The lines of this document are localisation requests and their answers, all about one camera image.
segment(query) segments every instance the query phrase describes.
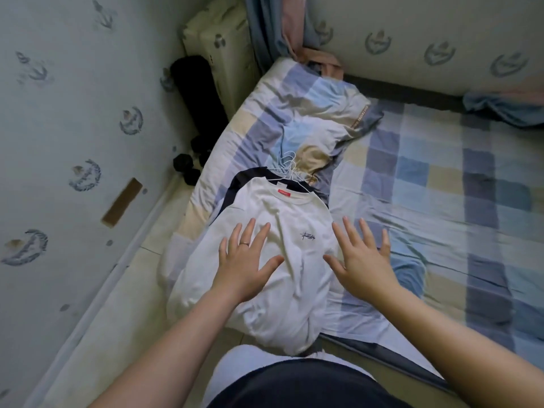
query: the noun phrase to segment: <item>forearm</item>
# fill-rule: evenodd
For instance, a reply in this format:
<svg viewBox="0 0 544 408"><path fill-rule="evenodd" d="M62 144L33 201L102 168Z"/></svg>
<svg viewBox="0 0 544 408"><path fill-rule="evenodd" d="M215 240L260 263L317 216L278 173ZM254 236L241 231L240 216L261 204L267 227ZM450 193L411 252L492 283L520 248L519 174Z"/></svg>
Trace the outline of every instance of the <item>forearm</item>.
<svg viewBox="0 0 544 408"><path fill-rule="evenodd" d="M408 290L398 288L375 305L469 404L544 404L541 370L427 306Z"/></svg>
<svg viewBox="0 0 544 408"><path fill-rule="evenodd" d="M187 399L214 340L236 307L217 290L202 296L143 357L130 366L92 408L179 408Z"/></svg>

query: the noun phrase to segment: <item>patterned wallpaper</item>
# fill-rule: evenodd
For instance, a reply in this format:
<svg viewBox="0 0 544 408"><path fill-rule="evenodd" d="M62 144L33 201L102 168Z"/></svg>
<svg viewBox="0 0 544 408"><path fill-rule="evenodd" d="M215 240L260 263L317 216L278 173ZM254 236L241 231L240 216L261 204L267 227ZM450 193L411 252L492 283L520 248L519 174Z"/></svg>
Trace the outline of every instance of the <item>patterned wallpaper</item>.
<svg viewBox="0 0 544 408"><path fill-rule="evenodd" d="M544 89L544 0L308 0L346 73L452 95Z"/></svg>
<svg viewBox="0 0 544 408"><path fill-rule="evenodd" d="M0 1L0 407L23 405L188 148L167 68L208 1Z"/></svg>

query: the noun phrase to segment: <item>bed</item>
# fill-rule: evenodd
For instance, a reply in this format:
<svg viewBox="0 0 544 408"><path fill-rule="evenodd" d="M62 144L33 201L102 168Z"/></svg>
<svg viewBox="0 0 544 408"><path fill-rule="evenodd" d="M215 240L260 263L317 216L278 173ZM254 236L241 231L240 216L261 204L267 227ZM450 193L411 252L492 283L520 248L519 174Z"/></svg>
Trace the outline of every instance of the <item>bed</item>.
<svg viewBox="0 0 544 408"><path fill-rule="evenodd" d="M333 219L387 227L399 282L544 369L544 135L475 115L367 99L278 60L204 167L158 269L169 293L236 173L296 153ZM323 337L444 389L371 305L333 280Z"/></svg>

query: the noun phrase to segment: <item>wallpaper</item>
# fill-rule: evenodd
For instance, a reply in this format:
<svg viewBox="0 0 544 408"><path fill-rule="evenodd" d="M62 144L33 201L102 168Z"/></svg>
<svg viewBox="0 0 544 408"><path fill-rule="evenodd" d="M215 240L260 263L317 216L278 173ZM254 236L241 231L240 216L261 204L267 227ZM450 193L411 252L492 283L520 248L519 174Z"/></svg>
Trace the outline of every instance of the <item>wallpaper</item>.
<svg viewBox="0 0 544 408"><path fill-rule="evenodd" d="M0 1L0 407L23 405L188 149L167 69L208 1Z"/></svg>
<svg viewBox="0 0 544 408"><path fill-rule="evenodd" d="M544 89L544 0L308 0L345 72L463 95Z"/></svg>

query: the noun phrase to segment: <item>white long-sleeve shirt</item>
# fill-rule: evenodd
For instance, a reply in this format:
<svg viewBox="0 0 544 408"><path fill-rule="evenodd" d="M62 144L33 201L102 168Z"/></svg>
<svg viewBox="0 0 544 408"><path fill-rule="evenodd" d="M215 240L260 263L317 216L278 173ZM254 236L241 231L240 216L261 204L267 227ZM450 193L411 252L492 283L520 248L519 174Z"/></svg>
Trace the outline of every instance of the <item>white long-sleeve shirt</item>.
<svg viewBox="0 0 544 408"><path fill-rule="evenodd" d="M285 261L255 298L240 304L227 322L264 346L296 355L308 348L323 327L332 270L323 254L335 254L337 241L327 206L314 193L293 192L256 177L211 224L191 254L168 299L170 320L186 315L212 286L219 266L219 244L237 223L251 218L251 240L267 222L270 232L260 258L262 267L282 254Z"/></svg>

